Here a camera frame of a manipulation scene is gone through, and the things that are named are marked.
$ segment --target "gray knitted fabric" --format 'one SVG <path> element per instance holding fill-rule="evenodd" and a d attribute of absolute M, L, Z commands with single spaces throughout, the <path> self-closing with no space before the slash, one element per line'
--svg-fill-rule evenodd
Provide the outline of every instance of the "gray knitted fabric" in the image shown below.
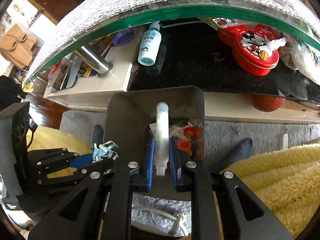
<path fill-rule="evenodd" d="M 120 18 L 128 17 L 139 13 L 137 8 L 147 5 L 146 10 L 155 3 L 169 2 L 174 4 L 208 4 L 206 0 L 86 0 L 68 15 L 66 15 L 57 25 L 51 38 L 43 45 L 35 58 L 30 71 L 26 77 L 28 80 L 52 57 L 57 55 L 67 46 L 102 26 L 110 24 Z M 312 30 L 320 36 L 320 21 L 315 13 L 300 0 L 242 0 L 252 2 L 245 7 L 251 10 L 264 11 L 266 14 L 279 17 L 282 13 L 301 19 L 306 22 Z M 240 6 L 240 3 L 227 3 L 232 6 Z"/>

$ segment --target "crumpled blue paper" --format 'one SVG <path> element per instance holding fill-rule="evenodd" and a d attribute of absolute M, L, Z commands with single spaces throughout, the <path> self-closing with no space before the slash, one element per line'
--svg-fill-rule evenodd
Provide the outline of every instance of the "crumpled blue paper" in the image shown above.
<path fill-rule="evenodd" d="M 113 141 L 107 141 L 104 144 L 100 144 L 99 148 L 97 147 L 97 144 L 94 144 L 94 150 L 93 150 L 93 162 L 99 162 L 101 161 L 103 158 L 111 158 L 113 153 L 116 153 L 115 151 L 111 150 L 112 148 L 119 148 Z M 113 157 L 113 159 L 115 160 L 118 157 L 118 154 L 116 153 L 116 155 Z"/>

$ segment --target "mickey mouse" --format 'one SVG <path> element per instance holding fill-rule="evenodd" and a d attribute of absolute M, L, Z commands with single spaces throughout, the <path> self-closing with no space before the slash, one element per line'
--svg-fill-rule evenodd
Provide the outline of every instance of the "mickey mouse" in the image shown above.
<path fill-rule="evenodd" d="M 249 48 L 253 53 L 260 57 L 261 60 L 267 61 L 272 55 L 272 51 L 268 47 L 270 40 L 264 35 L 264 38 L 248 30 L 248 33 L 242 33 L 243 39 L 240 44 Z"/>

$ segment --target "wooden floor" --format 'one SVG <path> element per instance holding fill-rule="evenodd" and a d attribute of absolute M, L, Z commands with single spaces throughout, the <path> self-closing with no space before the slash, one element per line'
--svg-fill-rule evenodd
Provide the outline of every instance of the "wooden floor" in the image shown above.
<path fill-rule="evenodd" d="M 69 108 L 32 94 L 28 94 L 26 99 L 30 101 L 29 113 L 37 125 L 60 128 L 62 114 Z"/>

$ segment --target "mickey mouse tin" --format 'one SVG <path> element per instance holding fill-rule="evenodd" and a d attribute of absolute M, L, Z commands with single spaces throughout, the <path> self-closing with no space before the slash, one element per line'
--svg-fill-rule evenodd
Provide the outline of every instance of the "mickey mouse tin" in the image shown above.
<path fill-rule="evenodd" d="M 278 39 L 273 29 L 265 25 L 256 25 L 250 29 L 245 25 L 219 29 L 219 38 L 232 47 L 237 63 L 247 72 L 267 75 L 279 62 L 278 51 L 272 51 L 268 43 Z"/>

